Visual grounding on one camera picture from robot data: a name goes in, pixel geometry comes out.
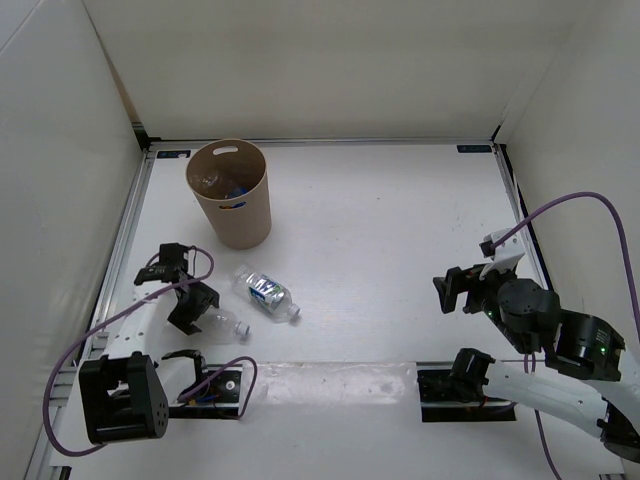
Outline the tan cylindrical waste bin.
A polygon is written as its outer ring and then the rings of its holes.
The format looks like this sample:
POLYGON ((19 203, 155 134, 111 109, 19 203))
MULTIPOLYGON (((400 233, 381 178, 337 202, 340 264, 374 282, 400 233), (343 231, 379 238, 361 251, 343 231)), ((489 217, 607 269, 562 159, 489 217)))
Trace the tan cylindrical waste bin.
POLYGON ((209 143, 190 158, 185 171, 187 185, 199 202, 219 240, 235 250, 258 246, 271 231, 271 208, 266 159, 254 144, 225 139, 209 143), (189 176, 218 170, 248 192, 233 200, 210 200, 189 184, 189 176), (220 205, 233 205, 221 210, 220 205))

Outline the blue corner sticker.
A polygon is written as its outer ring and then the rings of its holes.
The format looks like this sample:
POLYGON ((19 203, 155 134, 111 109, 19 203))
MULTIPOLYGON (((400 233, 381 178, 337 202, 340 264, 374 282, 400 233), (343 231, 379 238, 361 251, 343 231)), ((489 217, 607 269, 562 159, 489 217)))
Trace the blue corner sticker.
POLYGON ((181 159, 189 158, 190 156, 190 150, 161 150, 156 154, 157 159, 181 159))
POLYGON ((493 151, 492 147, 486 144, 459 144, 456 146, 456 149, 460 154, 480 154, 491 153, 493 151))

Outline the green blue label bottle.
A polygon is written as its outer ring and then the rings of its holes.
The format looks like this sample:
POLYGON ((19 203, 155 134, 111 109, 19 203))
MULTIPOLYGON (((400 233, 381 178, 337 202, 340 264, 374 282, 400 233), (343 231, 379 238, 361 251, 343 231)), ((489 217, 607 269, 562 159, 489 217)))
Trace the green blue label bottle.
POLYGON ((233 289, 274 321, 294 322, 300 307, 282 283, 247 264, 232 274, 233 289))

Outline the clear unlabelled plastic bottle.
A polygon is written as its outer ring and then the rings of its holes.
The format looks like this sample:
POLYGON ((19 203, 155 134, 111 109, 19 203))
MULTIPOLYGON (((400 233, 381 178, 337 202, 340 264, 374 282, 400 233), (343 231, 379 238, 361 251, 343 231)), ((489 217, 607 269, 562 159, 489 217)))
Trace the clear unlabelled plastic bottle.
POLYGON ((251 337, 251 327, 247 323, 241 322, 230 311, 213 307, 196 321, 196 326, 214 344, 243 344, 251 337))

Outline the left blue corner sticker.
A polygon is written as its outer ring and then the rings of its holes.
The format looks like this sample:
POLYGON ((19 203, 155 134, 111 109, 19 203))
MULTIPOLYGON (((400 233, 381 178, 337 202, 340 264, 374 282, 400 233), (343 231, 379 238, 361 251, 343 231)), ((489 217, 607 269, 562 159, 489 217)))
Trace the left blue corner sticker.
POLYGON ((157 159, 181 159, 189 158, 190 156, 190 150, 161 150, 156 154, 157 159))

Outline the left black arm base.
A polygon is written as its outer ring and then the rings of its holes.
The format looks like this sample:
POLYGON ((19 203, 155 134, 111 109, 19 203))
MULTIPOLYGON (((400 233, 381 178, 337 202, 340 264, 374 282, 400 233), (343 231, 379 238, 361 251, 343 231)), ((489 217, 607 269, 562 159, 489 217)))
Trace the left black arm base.
POLYGON ((240 412, 243 367, 226 369, 201 390, 194 400, 174 404, 169 408, 170 419, 233 420, 240 412))

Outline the right aluminium frame rail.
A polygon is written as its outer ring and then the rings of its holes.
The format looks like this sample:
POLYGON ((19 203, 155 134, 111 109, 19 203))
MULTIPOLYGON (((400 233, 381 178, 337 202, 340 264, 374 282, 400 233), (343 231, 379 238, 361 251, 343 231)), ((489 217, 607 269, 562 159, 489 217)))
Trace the right aluminium frame rail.
MULTIPOLYGON (((507 146, 505 144, 493 143, 493 148, 503 183, 506 187, 507 196, 511 203, 516 221, 519 222, 529 214, 529 209, 526 206, 514 167, 509 158, 507 146)), ((533 224, 530 223, 523 227, 519 231, 519 235, 524 241, 525 250, 532 265, 535 279, 541 286, 553 291, 553 283, 551 281, 545 259, 542 255, 533 224)))

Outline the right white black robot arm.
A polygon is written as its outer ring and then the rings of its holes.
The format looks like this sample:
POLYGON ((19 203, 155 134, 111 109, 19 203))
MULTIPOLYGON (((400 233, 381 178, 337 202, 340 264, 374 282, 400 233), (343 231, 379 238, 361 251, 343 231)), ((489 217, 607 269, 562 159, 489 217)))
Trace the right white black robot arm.
POLYGON ((443 313, 467 296, 467 314, 484 313, 515 348, 544 356, 547 368, 592 388, 538 379, 473 348, 459 350, 447 387, 460 401, 494 397, 563 420, 599 439, 611 453, 639 460, 639 363, 605 320, 561 307, 559 296, 514 271, 453 267, 433 280, 443 313))

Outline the left aluminium frame rail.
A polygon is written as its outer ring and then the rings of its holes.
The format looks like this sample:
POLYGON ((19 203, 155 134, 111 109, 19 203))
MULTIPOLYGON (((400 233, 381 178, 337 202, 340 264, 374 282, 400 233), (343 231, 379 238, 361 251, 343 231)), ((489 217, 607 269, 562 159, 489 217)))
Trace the left aluminium frame rail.
POLYGON ((121 221, 115 237, 113 249, 103 277, 88 329, 106 320, 115 311, 120 277, 126 270, 131 244, 144 202, 149 177, 154 160, 149 158, 149 150, 142 151, 142 158, 134 176, 121 221))

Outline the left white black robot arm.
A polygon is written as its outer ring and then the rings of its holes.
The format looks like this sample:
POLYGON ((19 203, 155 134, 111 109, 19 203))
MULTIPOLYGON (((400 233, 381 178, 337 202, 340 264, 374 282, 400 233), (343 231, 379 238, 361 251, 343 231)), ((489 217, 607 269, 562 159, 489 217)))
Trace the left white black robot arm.
POLYGON ((183 395, 204 397, 211 377, 196 350, 167 352, 163 330, 199 333, 196 322, 219 306, 217 291, 189 273, 192 249, 162 244, 134 279, 136 309, 96 360, 79 371, 79 387, 89 441, 94 445, 164 436, 170 406, 183 395))

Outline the aluminium frame rail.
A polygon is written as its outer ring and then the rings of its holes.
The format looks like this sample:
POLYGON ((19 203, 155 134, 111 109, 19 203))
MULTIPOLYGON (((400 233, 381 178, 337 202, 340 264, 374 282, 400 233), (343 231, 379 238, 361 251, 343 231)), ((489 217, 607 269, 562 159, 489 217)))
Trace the aluminium frame rail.
POLYGON ((142 151, 142 158, 134 176, 121 221, 115 237, 113 249, 103 277, 88 329, 106 320, 115 311, 120 277, 126 270, 131 244, 144 202, 149 177, 154 160, 149 158, 149 150, 142 151))
MULTIPOLYGON (((493 143, 493 148, 503 183, 506 187, 507 196, 511 203, 516 221, 519 222, 529 214, 529 209, 526 206, 514 167, 509 158, 507 146, 505 144, 493 143)), ((525 250, 532 265, 535 279, 541 286, 553 291, 553 283, 551 281, 545 259, 542 255, 533 224, 530 223, 523 227, 519 231, 519 235, 524 241, 525 250)))

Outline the right blue corner sticker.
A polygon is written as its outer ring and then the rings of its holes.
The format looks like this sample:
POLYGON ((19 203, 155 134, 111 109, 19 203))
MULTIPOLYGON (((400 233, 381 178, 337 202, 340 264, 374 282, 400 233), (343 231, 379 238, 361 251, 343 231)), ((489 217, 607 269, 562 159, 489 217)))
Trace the right blue corner sticker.
POLYGON ((456 149, 460 154, 480 154, 491 153, 493 151, 492 147, 486 144, 459 144, 456 146, 456 149))

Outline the blue label plastic bottle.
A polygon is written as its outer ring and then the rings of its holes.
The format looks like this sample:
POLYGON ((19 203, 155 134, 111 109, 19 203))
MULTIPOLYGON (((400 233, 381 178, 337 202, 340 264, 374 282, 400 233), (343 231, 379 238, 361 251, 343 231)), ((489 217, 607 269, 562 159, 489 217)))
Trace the blue label plastic bottle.
POLYGON ((196 193, 210 200, 233 200, 248 192, 229 175, 218 170, 190 175, 189 184, 196 193))

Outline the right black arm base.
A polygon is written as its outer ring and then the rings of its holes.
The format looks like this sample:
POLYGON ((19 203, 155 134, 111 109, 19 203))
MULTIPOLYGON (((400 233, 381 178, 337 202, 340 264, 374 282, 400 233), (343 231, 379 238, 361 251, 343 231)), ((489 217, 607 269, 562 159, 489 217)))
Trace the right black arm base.
POLYGON ((513 402, 454 384, 446 369, 420 369, 417 385, 423 423, 514 422, 513 402))

